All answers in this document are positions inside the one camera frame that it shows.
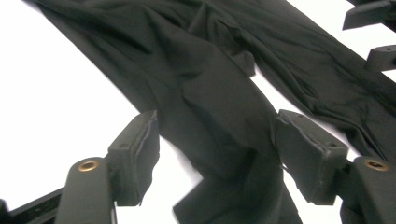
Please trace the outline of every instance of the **black pants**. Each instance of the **black pants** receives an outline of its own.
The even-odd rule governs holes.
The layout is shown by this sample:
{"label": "black pants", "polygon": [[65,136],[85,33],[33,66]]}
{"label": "black pants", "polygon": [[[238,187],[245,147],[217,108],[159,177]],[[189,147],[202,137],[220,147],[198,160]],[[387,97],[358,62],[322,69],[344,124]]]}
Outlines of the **black pants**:
{"label": "black pants", "polygon": [[254,62],[364,155],[396,161],[395,84],[283,0],[35,0],[204,176],[181,223],[299,223]]}

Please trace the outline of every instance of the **white background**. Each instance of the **white background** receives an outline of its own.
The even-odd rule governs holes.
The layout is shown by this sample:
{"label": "white background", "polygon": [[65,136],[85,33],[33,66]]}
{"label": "white background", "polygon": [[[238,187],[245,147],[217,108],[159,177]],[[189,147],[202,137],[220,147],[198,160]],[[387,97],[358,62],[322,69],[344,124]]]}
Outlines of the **white background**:
{"label": "white background", "polygon": [[[371,48],[396,44],[396,34],[382,24],[342,31],[345,13],[353,8],[347,0],[290,2],[363,58]],[[396,80],[396,72],[385,74]],[[261,75],[252,80],[276,110],[299,112]],[[0,1],[0,198],[9,209],[62,187],[75,162],[104,157],[137,114],[38,10],[20,0]],[[320,124],[347,144],[331,125]],[[163,138],[153,175],[141,207],[117,209],[120,224],[177,223],[172,206],[202,179]],[[341,223],[339,199],[335,206],[314,206],[289,176],[285,181],[305,224]]]}

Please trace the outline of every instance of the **metal grommet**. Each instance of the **metal grommet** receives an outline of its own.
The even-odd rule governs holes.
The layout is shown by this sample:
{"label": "metal grommet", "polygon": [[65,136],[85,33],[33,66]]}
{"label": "metal grommet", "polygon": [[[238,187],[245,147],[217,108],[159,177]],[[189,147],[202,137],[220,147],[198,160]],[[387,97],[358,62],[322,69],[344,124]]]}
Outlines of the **metal grommet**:
{"label": "metal grommet", "polygon": [[373,170],[377,170],[377,171],[387,171],[389,169],[389,166],[387,166],[386,164],[380,162],[380,161],[375,161],[375,160],[366,160],[364,162],[364,164],[373,169]]}
{"label": "metal grommet", "polygon": [[99,166],[98,161],[85,161],[78,167],[78,169],[81,172],[88,172],[88,171],[96,169],[96,167],[98,167],[98,166]]}

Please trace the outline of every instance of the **black fabric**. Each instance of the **black fabric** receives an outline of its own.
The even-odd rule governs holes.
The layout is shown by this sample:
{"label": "black fabric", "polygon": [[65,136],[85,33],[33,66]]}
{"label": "black fabric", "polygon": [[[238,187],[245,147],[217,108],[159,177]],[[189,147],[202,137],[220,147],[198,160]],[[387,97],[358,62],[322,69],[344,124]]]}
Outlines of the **black fabric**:
{"label": "black fabric", "polygon": [[395,162],[395,84],[284,0],[35,0],[204,176],[181,223],[299,223],[253,64],[294,104]]}

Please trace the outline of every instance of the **trousers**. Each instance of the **trousers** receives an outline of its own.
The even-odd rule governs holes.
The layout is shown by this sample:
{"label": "trousers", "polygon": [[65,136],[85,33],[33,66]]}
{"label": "trousers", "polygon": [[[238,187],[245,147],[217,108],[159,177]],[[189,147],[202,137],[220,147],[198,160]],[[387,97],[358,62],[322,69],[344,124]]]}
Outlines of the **trousers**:
{"label": "trousers", "polygon": [[158,110],[203,175],[180,223],[301,223],[254,63],[361,154],[396,162],[396,85],[285,0],[32,1],[139,111]]}

